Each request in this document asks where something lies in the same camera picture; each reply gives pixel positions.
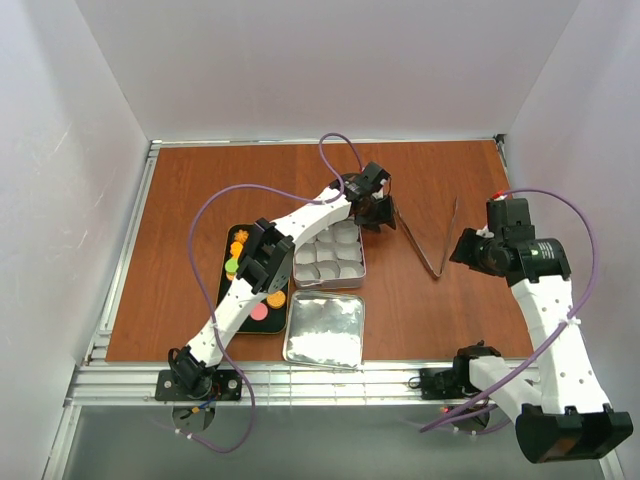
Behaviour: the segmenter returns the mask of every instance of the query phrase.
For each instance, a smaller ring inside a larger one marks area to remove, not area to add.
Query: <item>black tray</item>
[[[227,278],[227,274],[224,270],[224,264],[227,260],[231,258],[231,252],[229,251],[229,248],[233,243],[233,236],[238,230],[246,230],[247,232],[250,232],[251,227],[252,225],[234,225],[229,229],[229,232],[227,233],[227,243],[224,251],[224,261],[222,262],[222,273],[220,275],[220,288],[218,289],[217,304],[220,304],[220,302],[226,295],[227,290],[229,290],[229,287],[231,286],[231,282]],[[267,314],[267,317],[264,320],[257,322],[253,320],[251,316],[248,316],[244,321],[244,323],[242,324],[242,326],[240,327],[240,329],[238,330],[238,332],[239,333],[274,334],[274,333],[280,333],[282,330],[284,330],[284,328],[287,326],[287,310],[289,309],[289,284],[288,283],[287,285],[284,286],[282,291],[287,296],[286,304],[283,307],[278,309],[273,309],[267,304],[266,300],[263,300],[262,303],[264,303],[269,309],[269,313]]]

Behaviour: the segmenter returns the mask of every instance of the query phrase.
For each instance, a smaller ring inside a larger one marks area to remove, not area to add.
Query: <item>white wall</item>
[[[147,140],[73,0],[0,15],[0,477],[39,479]]]
[[[77,0],[149,138],[492,136],[578,0]]]
[[[583,0],[507,135],[515,186],[541,186],[579,202],[593,220],[602,275],[582,312],[596,373],[614,409],[640,426],[640,4]],[[577,293],[590,254],[566,209],[530,199],[542,234],[566,243]],[[640,477],[640,434],[618,449]]]

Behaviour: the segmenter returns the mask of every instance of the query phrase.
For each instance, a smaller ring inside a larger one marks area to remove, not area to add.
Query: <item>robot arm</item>
[[[525,199],[490,200],[487,217],[487,228],[464,231],[451,260],[506,278],[537,349],[571,310],[564,249],[555,239],[535,238]],[[571,319],[538,358],[538,382],[519,376],[491,395],[516,425],[518,443],[531,462],[602,458],[633,431],[629,414],[614,412],[600,387],[579,323]],[[495,349],[480,345],[461,349],[456,369],[457,381],[471,391],[485,390],[510,373]]]
[[[393,201],[381,194],[390,178],[380,166],[369,163],[362,173],[343,176],[345,190],[337,200],[324,203],[339,195],[335,181],[316,197],[319,204],[309,203],[273,222],[259,219],[239,258],[236,277],[216,308],[216,324],[209,318],[185,347],[170,350],[169,366],[176,385],[193,398],[206,394],[215,366],[222,361],[214,329],[226,348],[253,308],[286,285],[294,251],[314,235],[351,215],[365,228],[379,231],[379,225],[387,224],[395,229]]]

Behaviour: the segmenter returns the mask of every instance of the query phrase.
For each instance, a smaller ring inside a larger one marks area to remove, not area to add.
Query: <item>gray floor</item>
[[[85,407],[64,478],[603,478],[595,461],[529,464],[512,426],[471,439],[448,432],[420,435],[403,422],[436,413],[426,405],[261,407],[245,446],[221,456],[154,424],[171,425],[169,408]],[[247,418],[245,408],[221,407],[204,436],[228,445]]]

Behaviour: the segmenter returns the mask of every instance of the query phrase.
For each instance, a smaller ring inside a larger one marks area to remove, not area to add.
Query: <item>wooden table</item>
[[[486,223],[485,201],[507,187],[491,141],[360,144],[366,161],[392,175],[392,195],[414,234],[437,263],[454,198],[459,212],[454,243],[464,227]],[[326,146],[341,172],[357,170],[344,144]],[[120,301],[107,361],[165,361],[209,317],[187,259],[187,232],[213,193],[236,183],[263,183],[314,197],[331,173],[317,145],[164,148],[151,188]],[[195,252],[215,298],[228,228],[286,215],[300,204],[262,191],[230,193],[205,214]],[[508,357],[531,352],[519,308],[502,279],[449,263],[436,282],[424,270],[402,230],[365,233],[367,278],[355,290],[366,302],[364,359],[450,359],[484,339]],[[233,358],[282,360],[283,334],[237,335]]]

